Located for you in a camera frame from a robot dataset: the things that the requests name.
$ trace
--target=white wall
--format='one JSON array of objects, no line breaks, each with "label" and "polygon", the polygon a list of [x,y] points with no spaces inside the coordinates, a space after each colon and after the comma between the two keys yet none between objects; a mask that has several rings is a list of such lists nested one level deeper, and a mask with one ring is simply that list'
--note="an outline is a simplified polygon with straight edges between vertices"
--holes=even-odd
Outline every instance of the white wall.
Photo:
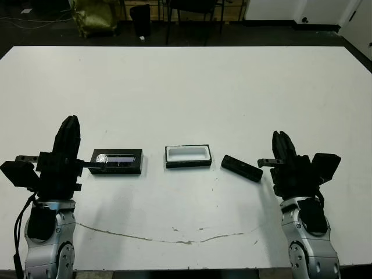
[{"label": "white wall", "polygon": [[372,1],[362,0],[353,19],[340,29],[340,35],[372,60]]},{"label": "white wall", "polygon": [[309,24],[339,24],[350,0],[307,0],[297,23],[307,17]]},{"label": "white wall", "polygon": [[246,20],[295,20],[340,24],[357,0],[248,0]]},{"label": "white wall", "polygon": [[246,20],[293,19],[298,0],[250,0]]}]

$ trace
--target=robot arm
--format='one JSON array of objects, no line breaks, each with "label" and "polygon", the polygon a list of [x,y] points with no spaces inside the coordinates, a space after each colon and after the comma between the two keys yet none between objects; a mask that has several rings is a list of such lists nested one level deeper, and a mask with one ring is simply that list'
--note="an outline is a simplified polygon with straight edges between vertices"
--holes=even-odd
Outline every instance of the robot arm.
[{"label": "robot arm", "polygon": [[289,136],[274,132],[275,159],[258,160],[270,170],[274,192],[283,198],[281,225],[289,245],[295,279],[341,278],[337,253],[330,242],[330,225],[323,212],[319,186],[332,179],[341,158],[317,153],[312,162],[299,156]]},{"label": "robot arm", "polygon": [[[52,152],[39,156],[17,156],[0,166],[1,171],[16,187],[25,187],[34,194],[28,199],[15,225],[16,254],[14,256],[18,279],[72,278],[74,264],[73,232],[75,229],[74,191],[83,167],[103,168],[104,164],[84,163],[77,159],[80,145],[80,125],[76,116],[69,116],[61,125]],[[37,163],[36,175],[33,163]],[[22,215],[33,203],[24,236],[28,253],[23,274],[18,253]]]}]

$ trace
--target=chair leg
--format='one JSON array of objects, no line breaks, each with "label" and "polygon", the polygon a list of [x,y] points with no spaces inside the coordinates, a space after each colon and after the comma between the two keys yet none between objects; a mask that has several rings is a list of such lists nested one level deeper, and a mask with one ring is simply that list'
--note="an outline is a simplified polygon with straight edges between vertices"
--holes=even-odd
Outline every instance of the chair leg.
[{"label": "chair leg", "polygon": [[160,0],[158,0],[158,21],[160,21]]},{"label": "chair leg", "polygon": [[209,28],[207,29],[207,34],[205,36],[205,41],[204,41],[204,46],[206,47],[207,46],[207,41],[208,41],[208,38],[209,38],[209,33],[210,33],[210,30],[213,28],[213,15],[214,15],[214,7],[212,9],[212,11],[210,12],[210,19],[209,19]]},{"label": "chair leg", "polygon": [[222,0],[220,34],[222,33],[222,27],[223,27],[223,13],[224,13],[224,9],[225,9],[225,0]]},{"label": "chair leg", "polygon": [[178,24],[181,25],[181,14],[180,14],[180,10],[177,10],[177,16],[178,16]]},{"label": "chair leg", "polygon": [[121,0],[121,5],[122,5],[122,7],[123,7],[124,17],[125,17],[125,19],[126,19],[126,21],[127,21],[127,20],[128,20],[128,19],[127,19],[127,7],[126,7],[126,3],[125,3],[124,0]]},{"label": "chair leg", "polygon": [[240,6],[240,10],[239,10],[239,17],[238,17],[239,22],[240,22],[240,18],[242,16],[243,6],[244,6],[244,0],[242,0],[242,5]]},{"label": "chair leg", "polygon": [[165,41],[166,45],[168,44],[168,41],[169,41],[170,25],[171,25],[171,20],[172,20],[172,11],[173,11],[173,9],[168,7],[168,29],[167,29],[167,38],[166,38],[166,41]]}]

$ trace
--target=black box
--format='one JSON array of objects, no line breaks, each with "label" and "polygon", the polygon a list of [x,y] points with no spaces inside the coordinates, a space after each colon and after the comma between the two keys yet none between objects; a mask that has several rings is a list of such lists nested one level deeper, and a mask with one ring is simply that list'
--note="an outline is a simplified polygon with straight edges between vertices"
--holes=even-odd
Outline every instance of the black box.
[{"label": "black box", "polygon": [[94,149],[91,163],[105,163],[91,174],[141,174],[142,149]]}]

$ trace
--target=scratch mark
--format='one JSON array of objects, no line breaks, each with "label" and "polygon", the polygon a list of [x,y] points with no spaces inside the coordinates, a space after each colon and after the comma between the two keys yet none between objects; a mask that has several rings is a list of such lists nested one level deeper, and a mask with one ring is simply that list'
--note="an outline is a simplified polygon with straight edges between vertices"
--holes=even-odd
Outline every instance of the scratch mark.
[{"label": "scratch mark", "polygon": [[162,241],[162,242],[167,242],[167,243],[179,243],[179,244],[191,245],[191,244],[195,243],[196,241],[191,241],[191,240],[189,240],[189,241],[175,241],[175,242],[173,242],[173,241]]},{"label": "scratch mark", "polygon": [[81,223],[78,223],[78,222],[76,222],[76,224],[78,224],[78,225],[80,225],[80,226],[82,226],[84,228],[87,228],[89,230],[96,231],[98,233],[104,233],[104,234],[110,234],[110,235],[118,235],[118,236],[121,236],[121,237],[129,237],[129,238],[134,238],[134,239],[139,239],[139,240],[144,240],[144,241],[154,241],[154,242],[172,243],[172,244],[184,244],[184,245],[192,245],[194,243],[195,244],[199,244],[199,243],[204,243],[204,242],[207,242],[207,241],[210,241],[210,240],[214,240],[214,239],[217,239],[217,238],[232,237],[233,235],[244,235],[245,234],[243,232],[238,232],[238,233],[235,233],[235,234],[223,234],[223,235],[217,235],[215,237],[210,237],[210,238],[207,238],[207,239],[204,239],[204,240],[201,240],[201,241],[193,241],[193,240],[188,240],[188,241],[167,241],[167,240],[159,240],[159,239],[152,239],[152,238],[136,237],[135,235],[119,234],[117,232],[99,230],[97,228],[92,228],[92,227],[89,227],[87,225],[84,225],[84,224],[81,224]]},{"label": "scratch mark", "polygon": [[89,226],[86,226],[86,225],[83,225],[81,223],[78,223],[76,222],[76,224],[84,227],[84,228],[88,228],[92,231],[97,231],[99,233],[104,233],[104,234],[112,234],[112,235],[119,235],[121,237],[129,237],[129,238],[135,238],[135,239],[140,239],[140,240],[146,240],[146,241],[153,241],[153,239],[150,239],[150,238],[144,238],[144,237],[136,237],[134,235],[128,235],[128,234],[118,234],[117,232],[111,232],[111,231],[102,231],[102,230],[99,230],[97,228],[92,228],[92,227],[89,227]]},{"label": "scratch mark", "polygon": [[207,238],[207,239],[204,239],[204,240],[199,241],[199,242],[200,242],[200,243],[203,243],[203,242],[207,242],[207,241],[210,241],[210,240],[212,240],[212,239],[216,239],[216,238],[230,237],[230,236],[232,236],[232,235],[242,235],[242,234],[244,234],[244,233],[239,232],[238,234],[224,234],[224,235],[218,235],[218,236],[216,236],[216,237]]}]

